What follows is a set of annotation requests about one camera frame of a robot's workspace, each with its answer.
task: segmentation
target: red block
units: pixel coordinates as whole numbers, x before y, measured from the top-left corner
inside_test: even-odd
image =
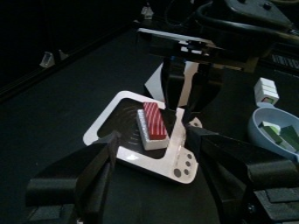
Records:
[[[145,102],[145,119],[147,121],[150,140],[166,139],[167,130],[157,102]]]

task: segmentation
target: black cable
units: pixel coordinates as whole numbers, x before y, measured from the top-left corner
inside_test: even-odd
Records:
[[[174,2],[175,2],[177,0],[173,0],[171,2],[170,2],[170,4],[169,4],[169,6],[167,6],[167,8],[166,8],[166,10],[165,10],[165,14],[163,14],[163,17],[165,17],[165,22],[170,25],[170,26],[173,26],[173,27],[185,27],[185,25],[189,23],[189,21],[190,21],[190,19],[193,18],[193,16],[194,16],[194,13],[181,22],[181,23],[178,23],[178,24],[174,24],[170,20],[169,20],[169,13],[170,13],[170,10],[171,10],[171,8],[174,7]]]
[[[270,0],[270,1],[278,5],[299,4],[299,0]]]
[[[258,36],[263,37],[263,39],[271,38],[277,42],[299,45],[299,37],[292,35],[290,33],[281,32],[274,29],[251,24],[242,24],[205,16],[210,7],[211,3],[207,3],[197,10],[195,21],[198,22],[198,24],[209,26],[214,29],[221,29],[225,32],[233,32],[249,36]]]

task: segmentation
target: black surface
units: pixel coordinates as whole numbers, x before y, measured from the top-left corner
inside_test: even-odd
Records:
[[[143,93],[163,59],[138,53],[135,40],[129,31],[0,105],[0,223],[18,223],[30,178],[85,146],[83,135],[117,93]],[[259,76],[275,81],[277,106],[299,116],[298,78],[265,68],[226,72],[219,97],[201,113],[206,129],[246,139]],[[190,185],[179,185],[117,164],[105,223],[219,223],[201,170]]]
[[[130,26],[143,5],[141,0],[2,1],[0,101]],[[55,60],[47,69],[41,66],[46,52]]]

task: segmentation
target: light blue bowl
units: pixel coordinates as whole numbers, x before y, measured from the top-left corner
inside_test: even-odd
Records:
[[[281,128],[293,125],[297,133],[299,132],[299,118],[270,103],[259,103],[259,108],[255,110],[247,125],[247,133],[250,142],[267,150],[275,152],[281,156],[289,158],[294,162],[299,163],[299,152],[292,152],[281,147],[261,131],[258,125],[262,122],[274,123]]]

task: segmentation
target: screw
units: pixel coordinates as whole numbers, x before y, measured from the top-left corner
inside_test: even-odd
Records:
[[[78,218],[77,224],[85,224],[85,222],[83,222],[83,220],[81,218]]]
[[[267,11],[270,11],[271,8],[273,8],[271,3],[265,3],[265,4],[263,4],[263,8],[265,8]]]
[[[254,214],[258,211],[258,209],[253,204],[249,203],[247,204],[247,211],[249,211],[250,214]]]

